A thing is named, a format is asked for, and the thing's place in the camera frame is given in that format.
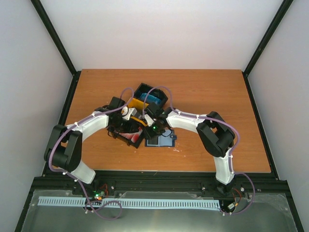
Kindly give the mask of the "black credit card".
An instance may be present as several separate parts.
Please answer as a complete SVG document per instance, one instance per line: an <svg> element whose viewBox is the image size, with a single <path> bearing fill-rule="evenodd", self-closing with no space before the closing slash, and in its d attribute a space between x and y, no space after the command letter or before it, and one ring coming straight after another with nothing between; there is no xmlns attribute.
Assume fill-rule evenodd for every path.
<svg viewBox="0 0 309 232"><path fill-rule="evenodd" d="M157 146L158 145L158 138L152 138L147 140L147 145L148 146Z"/></svg>

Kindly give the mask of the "blue leather card holder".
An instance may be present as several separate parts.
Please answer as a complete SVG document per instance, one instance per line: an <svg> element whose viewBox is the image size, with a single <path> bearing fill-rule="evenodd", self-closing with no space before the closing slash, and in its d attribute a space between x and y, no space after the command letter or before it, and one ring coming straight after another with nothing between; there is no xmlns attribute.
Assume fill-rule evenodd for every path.
<svg viewBox="0 0 309 232"><path fill-rule="evenodd" d="M165 129L165 132L157 136L158 138L158 145L157 146L148 146L147 140L145 140L145 147L174 147L175 141L177 140L177 135L175 134L174 130Z"/></svg>

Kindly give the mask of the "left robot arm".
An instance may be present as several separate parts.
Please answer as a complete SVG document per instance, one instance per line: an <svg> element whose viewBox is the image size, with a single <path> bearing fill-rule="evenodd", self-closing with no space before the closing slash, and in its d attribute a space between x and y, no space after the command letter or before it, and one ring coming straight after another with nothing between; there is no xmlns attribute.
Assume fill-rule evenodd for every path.
<svg viewBox="0 0 309 232"><path fill-rule="evenodd" d="M95 179L96 172L82 161L83 142L99 130L107 128L112 116L121 114L128 104L113 97L109 105L95 109L80 121L67 126L54 126L44 154L49 169L68 175L76 182L83 182L83 188L89 194L98 193L100 182Z"/></svg>

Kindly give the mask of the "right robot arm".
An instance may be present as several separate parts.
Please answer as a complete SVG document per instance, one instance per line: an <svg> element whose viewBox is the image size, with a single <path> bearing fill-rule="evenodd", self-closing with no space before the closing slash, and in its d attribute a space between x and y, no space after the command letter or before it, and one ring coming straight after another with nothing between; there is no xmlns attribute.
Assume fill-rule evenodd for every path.
<svg viewBox="0 0 309 232"><path fill-rule="evenodd" d="M232 150L236 133L217 112L196 115L173 107L164 110L151 103L143 109L142 118L147 122L144 132L149 139L162 135L166 128L197 133L206 151L214 158L217 191L223 196L231 191L235 182Z"/></svg>

